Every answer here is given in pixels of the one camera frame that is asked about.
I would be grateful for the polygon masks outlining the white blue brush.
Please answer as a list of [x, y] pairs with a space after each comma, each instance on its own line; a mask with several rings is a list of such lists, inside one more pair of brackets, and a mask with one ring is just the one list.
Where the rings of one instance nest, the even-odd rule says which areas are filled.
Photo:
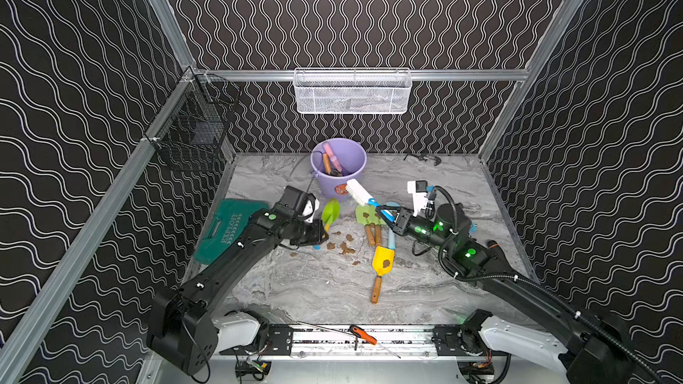
[[346, 184], [348, 194], [356, 201], [359, 206], [371, 206], [375, 212], [375, 207], [383, 206], [377, 202], [371, 194], [356, 180], [350, 179]]

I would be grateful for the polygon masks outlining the lime front trowel yellow handle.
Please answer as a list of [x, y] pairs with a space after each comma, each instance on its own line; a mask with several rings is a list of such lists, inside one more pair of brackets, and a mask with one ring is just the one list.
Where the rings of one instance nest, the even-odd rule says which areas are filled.
[[331, 200], [329, 200], [325, 205], [325, 208], [321, 215], [321, 220], [323, 222], [325, 231], [323, 241], [325, 241], [325, 239], [329, 237], [329, 231], [332, 227], [332, 224], [339, 218], [340, 213], [340, 201], [337, 198], [332, 198]]

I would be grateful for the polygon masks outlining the yellow square trowel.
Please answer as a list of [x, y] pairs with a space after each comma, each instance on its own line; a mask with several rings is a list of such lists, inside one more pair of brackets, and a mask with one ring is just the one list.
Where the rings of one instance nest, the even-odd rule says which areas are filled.
[[372, 262], [373, 270], [376, 274], [371, 294], [371, 302], [373, 304], [377, 304], [379, 302], [382, 289], [382, 279], [385, 275], [391, 272], [394, 259], [395, 252], [393, 250], [382, 246], [375, 247], [375, 255]]

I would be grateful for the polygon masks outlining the lime front trowel wooden handle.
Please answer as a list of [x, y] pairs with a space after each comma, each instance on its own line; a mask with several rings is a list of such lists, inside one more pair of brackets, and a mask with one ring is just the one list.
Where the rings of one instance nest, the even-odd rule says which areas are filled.
[[330, 162], [328, 154], [324, 153], [322, 155], [322, 159], [323, 159], [323, 166], [324, 166], [325, 174], [331, 176], [332, 175], [332, 167], [331, 167], [331, 162]]

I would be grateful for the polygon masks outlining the purple trowel pink handle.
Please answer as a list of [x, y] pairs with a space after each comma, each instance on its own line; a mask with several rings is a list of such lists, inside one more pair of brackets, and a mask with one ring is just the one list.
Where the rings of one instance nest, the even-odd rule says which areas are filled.
[[325, 142], [323, 144], [323, 149], [324, 149], [325, 153], [328, 154], [329, 159], [331, 159], [333, 156], [335, 156], [334, 151], [332, 150], [332, 147], [328, 142]]
[[336, 169], [336, 171], [339, 172], [339, 175], [340, 175], [340, 176], [347, 176], [347, 175], [352, 174], [352, 171], [350, 171], [349, 169], [347, 169], [347, 168], [342, 164], [342, 162], [341, 162], [341, 160], [338, 158], [338, 156], [333, 156], [333, 157], [330, 159], [330, 161], [331, 161], [332, 165], [334, 166], [334, 168]]

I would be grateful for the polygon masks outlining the purple front trowel pink handle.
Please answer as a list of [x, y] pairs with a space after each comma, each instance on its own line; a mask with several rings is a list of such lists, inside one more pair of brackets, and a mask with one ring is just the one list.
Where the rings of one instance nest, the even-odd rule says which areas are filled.
[[352, 171], [350, 171], [349, 169], [347, 169], [347, 168], [342, 164], [342, 162], [341, 162], [341, 160], [338, 158], [338, 156], [333, 156], [333, 157], [330, 159], [330, 161], [331, 161], [332, 165], [334, 166], [334, 168], [336, 169], [336, 171], [339, 172], [339, 175], [340, 175], [340, 176], [347, 176], [347, 175], [352, 174]]

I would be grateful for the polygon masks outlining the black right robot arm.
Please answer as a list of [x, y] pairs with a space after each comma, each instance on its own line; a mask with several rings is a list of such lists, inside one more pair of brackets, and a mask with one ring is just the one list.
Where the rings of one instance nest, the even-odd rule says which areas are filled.
[[512, 268], [494, 240], [471, 236], [472, 222], [441, 186], [423, 194], [414, 209], [370, 200], [390, 230], [434, 247], [441, 268], [457, 282], [504, 300], [544, 330], [505, 331], [494, 315], [476, 313], [474, 343], [540, 364], [570, 383], [626, 383], [636, 372], [663, 378], [633, 348], [624, 322], [570, 305], [551, 290]]

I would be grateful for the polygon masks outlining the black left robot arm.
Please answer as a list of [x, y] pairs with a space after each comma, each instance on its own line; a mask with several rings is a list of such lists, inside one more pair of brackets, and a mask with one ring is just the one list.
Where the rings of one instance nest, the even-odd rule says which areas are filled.
[[147, 346], [188, 376], [195, 376], [218, 350], [219, 328], [212, 314], [235, 285], [283, 241], [320, 245], [329, 238], [320, 218], [302, 218], [261, 209], [204, 271], [177, 289], [163, 288], [149, 313]]

